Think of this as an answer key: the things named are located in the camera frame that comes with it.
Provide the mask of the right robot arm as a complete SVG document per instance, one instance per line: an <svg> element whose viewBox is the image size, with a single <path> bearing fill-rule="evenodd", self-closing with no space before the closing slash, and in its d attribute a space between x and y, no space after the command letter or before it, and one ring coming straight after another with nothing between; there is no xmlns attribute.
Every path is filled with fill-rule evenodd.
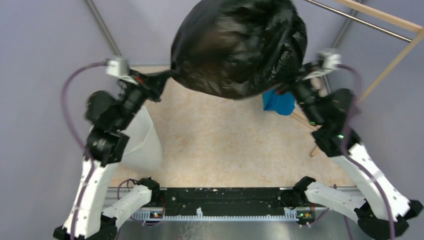
<svg viewBox="0 0 424 240"><path fill-rule="evenodd" d="M408 199L390 183L351 128L351 119L359 113L354 92L341 88L320 96L313 87L311 79L325 73L317 64L305 64L290 91L309 123L317 126L312 136L318 148L349 175L360 194L351 195L305 176L294 185L293 200L299 206L311 203L338 212L355 221L372 239L400 237L423 204Z"/></svg>

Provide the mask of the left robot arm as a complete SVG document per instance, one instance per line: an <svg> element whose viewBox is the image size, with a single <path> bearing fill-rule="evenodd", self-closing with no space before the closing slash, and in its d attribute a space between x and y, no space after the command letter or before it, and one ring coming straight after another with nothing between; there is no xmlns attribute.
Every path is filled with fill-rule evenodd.
<svg viewBox="0 0 424 240"><path fill-rule="evenodd" d="M112 206L104 207L109 183L130 140L126 129L146 101L159 102L169 70L143 74L131 70L120 77L127 83L120 97L106 91L92 93L86 102L85 119L91 124L82 140L71 120L67 103L73 73L61 90L61 110L72 137L82 150L82 174L77 194L66 221L53 232L56 240L113 240L121 226L142 206L160 202L157 182L143 178Z"/></svg>

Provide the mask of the black plastic trash bag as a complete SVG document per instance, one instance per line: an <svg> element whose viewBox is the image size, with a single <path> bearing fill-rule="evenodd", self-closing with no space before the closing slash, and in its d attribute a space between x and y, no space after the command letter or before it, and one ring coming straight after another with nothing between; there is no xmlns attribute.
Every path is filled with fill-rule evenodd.
<svg viewBox="0 0 424 240"><path fill-rule="evenodd" d="M287 91L307 44L306 24L290 0L202 0L175 34L172 77L187 89L232 100Z"/></svg>

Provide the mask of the white translucent trash bin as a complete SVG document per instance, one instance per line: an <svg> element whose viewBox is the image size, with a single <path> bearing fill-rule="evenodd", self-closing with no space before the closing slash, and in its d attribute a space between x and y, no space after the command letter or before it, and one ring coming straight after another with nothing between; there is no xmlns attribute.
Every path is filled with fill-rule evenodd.
<svg viewBox="0 0 424 240"><path fill-rule="evenodd" d="M154 123L145 106L123 132L129 136L121 164L138 173L156 171L163 160L163 148Z"/></svg>

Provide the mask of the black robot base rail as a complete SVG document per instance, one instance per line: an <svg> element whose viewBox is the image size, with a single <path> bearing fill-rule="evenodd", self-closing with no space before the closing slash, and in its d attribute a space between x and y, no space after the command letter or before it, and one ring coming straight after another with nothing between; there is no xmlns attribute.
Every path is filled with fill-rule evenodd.
<svg viewBox="0 0 424 240"><path fill-rule="evenodd" d="M310 224L326 207L308 203L287 187L160 188L131 220L160 222L293 221Z"/></svg>

